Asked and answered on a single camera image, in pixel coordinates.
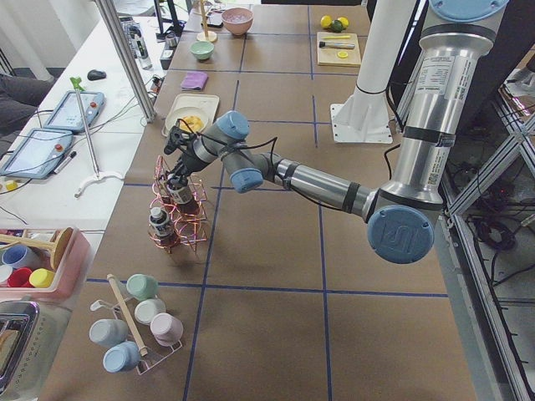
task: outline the green clip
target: green clip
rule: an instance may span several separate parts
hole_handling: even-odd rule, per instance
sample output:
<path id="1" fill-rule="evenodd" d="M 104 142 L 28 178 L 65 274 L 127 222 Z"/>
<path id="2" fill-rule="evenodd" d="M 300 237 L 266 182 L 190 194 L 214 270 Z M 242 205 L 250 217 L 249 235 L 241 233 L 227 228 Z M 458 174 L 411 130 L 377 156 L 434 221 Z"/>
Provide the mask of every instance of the green clip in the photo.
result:
<path id="1" fill-rule="evenodd" d="M 70 77 L 70 82 L 73 84 L 74 89 L 78 89 L 80 92 L 85 91 L 85 89 L 80 86 L 80 82 L 82 82 L 80 77 Z"/>

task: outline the pink bowl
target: pink bowl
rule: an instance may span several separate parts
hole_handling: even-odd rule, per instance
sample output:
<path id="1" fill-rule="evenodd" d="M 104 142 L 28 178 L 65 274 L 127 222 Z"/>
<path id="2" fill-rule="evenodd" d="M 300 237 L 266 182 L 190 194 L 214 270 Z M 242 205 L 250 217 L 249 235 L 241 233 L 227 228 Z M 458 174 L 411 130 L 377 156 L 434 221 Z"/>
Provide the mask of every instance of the pink bowl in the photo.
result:
<path id="1" fill-rule="evenodd" d="M 252 11 L 246 8 L 229 8 L 221 17 L 223 26 L 236 36 L 243 35 L 252 25 Z"/>

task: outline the brown tabletop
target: brown tabletop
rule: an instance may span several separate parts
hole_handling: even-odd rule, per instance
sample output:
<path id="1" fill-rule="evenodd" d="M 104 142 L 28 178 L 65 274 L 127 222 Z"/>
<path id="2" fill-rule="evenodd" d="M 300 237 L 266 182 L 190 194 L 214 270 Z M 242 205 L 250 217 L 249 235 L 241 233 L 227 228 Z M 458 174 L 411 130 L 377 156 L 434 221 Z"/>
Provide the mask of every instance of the brown tabletop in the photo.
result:
<path id="1" fill-rule="evenodd" d="M 376 187 L 388 179 L 389 145 L 336 144 L 329 106 L 354 91 L 358 68 L 316 65 L 324 14 L 346 16 L 364 52 L 362 7 L 257 5 L 247 36 L 217 30 L 199 62 L 192 14 L 145 129 L 40 400 L 471 400 L 476 399 L 434 251 L 400 266 L 378 258 L 357 216 L 320 209 L 264 184 L 240 195 L 219 161 L 199 173 L 208 196 L 207 241 L 171 255 L 148 236 L 163 119 L 187 71 L 208 74 L 201 94 L 249 120 L 250 145 L 278 137 L 276 152 Z M 178 154 L 166 156 L 174 165 Z M 183 348 L 149 372 L 104 371 L 88 336 L 111 301 L 108 273 L 146 273 L 184 322 Z M 155 350 L 146 327 L 141 334 Z"/>

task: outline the yellow cup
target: yellow cup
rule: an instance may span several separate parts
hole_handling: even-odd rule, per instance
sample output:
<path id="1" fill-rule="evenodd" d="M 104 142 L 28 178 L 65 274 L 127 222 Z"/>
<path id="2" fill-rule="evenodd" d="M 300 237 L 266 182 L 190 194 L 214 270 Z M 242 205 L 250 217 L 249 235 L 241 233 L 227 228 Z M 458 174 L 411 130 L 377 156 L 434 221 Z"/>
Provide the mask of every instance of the yellow cup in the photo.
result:
<path id="1" fill-rule="evenodd" d="M 54 280 L 54 272 L 47 269 L 37 269 L 30 275 L 30 284 L 34 288 L 48 288 Z"/>

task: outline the toaster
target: toaster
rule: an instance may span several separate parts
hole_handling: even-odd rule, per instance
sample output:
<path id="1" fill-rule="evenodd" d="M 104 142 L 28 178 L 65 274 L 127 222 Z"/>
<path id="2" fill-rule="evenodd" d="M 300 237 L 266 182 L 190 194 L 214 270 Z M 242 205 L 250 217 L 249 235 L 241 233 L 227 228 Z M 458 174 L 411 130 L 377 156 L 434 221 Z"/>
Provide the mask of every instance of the toaster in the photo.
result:
<path id="1" fill-rule="evenodd" d="M 0 302 L 0 400 L 38 397 L 69 317 L 46 302 Z"/>

